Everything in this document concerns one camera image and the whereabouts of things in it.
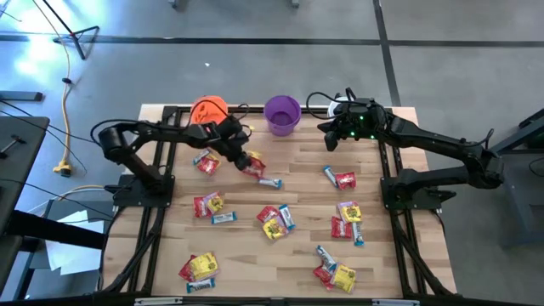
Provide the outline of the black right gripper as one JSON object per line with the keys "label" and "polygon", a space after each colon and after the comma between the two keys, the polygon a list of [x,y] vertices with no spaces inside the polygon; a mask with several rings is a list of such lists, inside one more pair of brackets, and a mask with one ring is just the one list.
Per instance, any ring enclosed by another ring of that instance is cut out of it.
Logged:
{"label": "black right gripper", "polygon": [[344,101],[334,110],[331,122],[323,122],[317,128],[326,133],[326,149],[334,151],[339,139],[375,139],[377,130],[385,125],[385,108],[374,99]]}

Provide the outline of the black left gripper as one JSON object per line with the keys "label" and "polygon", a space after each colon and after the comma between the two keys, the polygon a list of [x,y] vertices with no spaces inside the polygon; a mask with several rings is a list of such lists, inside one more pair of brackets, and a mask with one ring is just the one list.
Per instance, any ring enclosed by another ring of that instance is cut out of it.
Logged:
{"label": "black left gripper", "polygon": [[249,135],[243,131],[240,121],[234,116],[227,116],[215,131],[219,138],[210,143],[210,147],[222,156],[237,156],[234,164],[238,170],[252,165],[252,154],[243,151],[242,146],[249,141]]}

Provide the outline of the red Skittles candy pack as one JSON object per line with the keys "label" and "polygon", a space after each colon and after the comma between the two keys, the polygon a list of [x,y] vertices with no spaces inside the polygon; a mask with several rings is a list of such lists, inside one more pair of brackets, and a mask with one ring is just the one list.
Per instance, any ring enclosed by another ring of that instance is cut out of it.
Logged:
{"label": "red Skittles candy pack", "polygon": [[196,167],[199,171],[205,173],[206,175],[212,176],[215,174],[220,164],[221,161],[214,161],[204,157],[200,160]]}
{"label": "red Skittles candy pack", "polygon": [[209,218],[211,216],[211,212],[207,204],[203,201],[203,197],[193,198],[193,209],[196,218]]}
{"label": "red Skittles candy pack", "polygon": [[188,282],[193,282],[195,281],[195,277],[194,277],[194,274],[192,272],[192,269],[190,267],[190,262],[196,258],[195,255],[191,254],[190,255],[190,258],[189,260],[184,264],[184,266],[182,267],[182,269],[178,272],[178,275],[183,278],[184,280],[188,281]]}
{"label": "red Skittles candy pack", "polygon": [[257,219],[261,223],[266,223],[270,219],[278,217],[280,215],[280,212],[277,208],[272,206],[265,206],[263,210],[257,215]]}
{"label": "red Skittles candy pack", "polygon": [[264,176],[265,164],[258,158],[251,156],[250,165],[242,172],[256,179],[261,179]]}
{"label": "red Skittles candy pack", "polygon": [[331,237],[340,239],[352,238],[351,223],[343,221],[341,218],[333,216],[331,218]]}
{"label": "red Skittles candy pack", "polygon": [[347,188],[354,189],[357,185],[356,175],[354,172],[337,173],[335,175],[337,187],[340,190],[346,190]]}
{"label": "red Skittles candy pack", "polygon": [[327,291],[330,291],[334,287],[334,285],[331,283],[332,274],[323,264],[315,268],[313,270],[313,274],[320,280],[321,284]]}

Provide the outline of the white plastic bucket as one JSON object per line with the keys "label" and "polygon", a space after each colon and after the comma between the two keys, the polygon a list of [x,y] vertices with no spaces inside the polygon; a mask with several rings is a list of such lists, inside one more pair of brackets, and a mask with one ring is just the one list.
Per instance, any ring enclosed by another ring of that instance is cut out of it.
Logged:
{"label": "white plastic bucket", "polygon": [[340,96],[338,98],[335,98],[334,100],[330,101],[330,104],[328,105],[327,109],[327,116],[333,117],[334,116],[334,110],[338,105],[340,105],[341,102],[348,101],[349,99],[347,97]]}

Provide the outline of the purple plastic bucket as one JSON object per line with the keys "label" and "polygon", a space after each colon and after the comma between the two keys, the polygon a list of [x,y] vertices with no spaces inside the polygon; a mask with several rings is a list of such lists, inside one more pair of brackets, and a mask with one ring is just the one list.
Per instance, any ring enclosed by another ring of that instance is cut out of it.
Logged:
{"label": "purple plastic bucket", "polygon": [[263,115],[269,131],[275,136],[283,137],[293,132],[301,119],[302,110],[293,97],[277,95],[264,105]]}

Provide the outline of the orange plastic bucket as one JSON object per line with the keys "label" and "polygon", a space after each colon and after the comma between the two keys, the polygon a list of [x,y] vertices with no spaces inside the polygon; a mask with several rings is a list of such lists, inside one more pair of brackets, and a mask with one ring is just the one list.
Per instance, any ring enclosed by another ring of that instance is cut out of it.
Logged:
{"label": "orange plastic bucket", "polygon": [[219,96],[205,95],[198,98],[190,108],[190,123],[221,123],[228,115],[228,105]]}

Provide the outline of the white paper sheets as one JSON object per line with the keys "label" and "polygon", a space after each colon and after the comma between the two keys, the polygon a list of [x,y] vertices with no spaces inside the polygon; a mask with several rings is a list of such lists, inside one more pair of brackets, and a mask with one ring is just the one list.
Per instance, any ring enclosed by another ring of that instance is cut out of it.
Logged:
{"label": "white paper sheets", "polygon": [[[74,212],[59,219],[59,222],[100,234],[104,233],[105,221],[89,221],[86,210]],[[50,269],[58,269],[61,275],[88,272],[99,268],[101,248],[74,246],[57,241],[45,241],[45,244]]]}

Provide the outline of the black floor tripod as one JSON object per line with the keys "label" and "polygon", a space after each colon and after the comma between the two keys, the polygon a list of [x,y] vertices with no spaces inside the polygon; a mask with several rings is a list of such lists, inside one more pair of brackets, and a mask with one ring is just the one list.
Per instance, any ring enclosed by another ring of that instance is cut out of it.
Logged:
{"label": "black floor tripod", "polygon": [[54,39],[55,43],[71,43],[77,51],[81,60],[87,60],[90,54],[90,49],[96,42],[100,27],[98,25],[83,28],[79,31],[73,31],[64,19],[56,12],[54,7],[48,0],[41,0],[46,8],[53,14],[54,18],[62,25],[66,30],[65,35],[58,35]]}

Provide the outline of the dark grey table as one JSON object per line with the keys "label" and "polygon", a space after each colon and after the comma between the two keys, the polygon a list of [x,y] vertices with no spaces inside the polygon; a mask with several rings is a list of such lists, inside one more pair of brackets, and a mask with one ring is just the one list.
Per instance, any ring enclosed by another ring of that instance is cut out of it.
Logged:
{"label": "dark grey table", "polygon": [[504,160],[504,183],[516,228],[504,247],[544,243],[544,108],[525,118],[518,130],[491,150]]}

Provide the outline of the black desk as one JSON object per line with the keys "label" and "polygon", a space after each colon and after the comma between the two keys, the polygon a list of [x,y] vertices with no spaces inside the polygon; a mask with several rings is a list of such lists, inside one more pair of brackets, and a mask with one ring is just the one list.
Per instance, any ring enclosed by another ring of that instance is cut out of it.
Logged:
{"label": "black desk", "polygon": [[6,159],[0,159],[0,294],[24,241],[57,241],[99,249],[105,240],[104,234],[15,208],[48,125],[44,116],[0,116],[0,150],[12,140],[12,134],[25,141],[12,147]]}

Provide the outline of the black flat bar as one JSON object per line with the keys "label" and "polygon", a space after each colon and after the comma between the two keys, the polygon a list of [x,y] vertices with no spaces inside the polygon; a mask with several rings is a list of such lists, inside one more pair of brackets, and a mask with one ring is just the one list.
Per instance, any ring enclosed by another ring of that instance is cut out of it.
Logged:
{"label": "black flat bar", "polygon": [[41,102],[43,98],[44,95],[41,92],[0,90],[0,99],[4,100]]}

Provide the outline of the black hand tool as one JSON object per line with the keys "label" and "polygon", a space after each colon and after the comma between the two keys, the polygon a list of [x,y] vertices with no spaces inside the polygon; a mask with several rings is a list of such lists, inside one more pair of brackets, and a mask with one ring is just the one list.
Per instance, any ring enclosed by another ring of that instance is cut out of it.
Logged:
{"label": "black hand tool", "polygon": [[11,139],[12,140],[0,150],[0,159],[6,159],[9,156],[8,151],[15,145],[23,145],[26,143],[20,136],[16,134],[12,134]]}

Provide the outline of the silver metal bracket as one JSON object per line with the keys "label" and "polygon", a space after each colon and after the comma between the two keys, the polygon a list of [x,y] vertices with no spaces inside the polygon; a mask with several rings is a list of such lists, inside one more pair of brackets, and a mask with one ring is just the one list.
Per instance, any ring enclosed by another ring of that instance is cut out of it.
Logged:
{"label": "silver metal bracket", "polygon": [[408,299],[372,299],[372,306],[421,306],[420,302],[417,300],[408,300]]}
{"label": "silver metal bracket", "polygon": [[182,297],[142,297],[136,298],[133,306],[173,306],[183,301]]}

